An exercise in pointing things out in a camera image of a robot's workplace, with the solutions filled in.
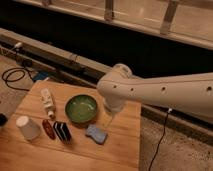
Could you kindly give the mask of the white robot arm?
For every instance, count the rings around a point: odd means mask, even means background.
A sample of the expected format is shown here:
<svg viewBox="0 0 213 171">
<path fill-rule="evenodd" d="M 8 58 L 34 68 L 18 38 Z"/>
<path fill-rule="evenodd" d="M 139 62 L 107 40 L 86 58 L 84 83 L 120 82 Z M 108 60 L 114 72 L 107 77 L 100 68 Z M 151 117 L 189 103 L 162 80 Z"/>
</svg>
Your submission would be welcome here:
<svg viewBox="0 0 213 171">
<path fill-rule="evenodd" d="M 174 109 L 213 124 L 213 73 L 139 78 L 116 64 L 97 83 L 104 105 L 118 113 L 127 100 Z"/>
</svg>

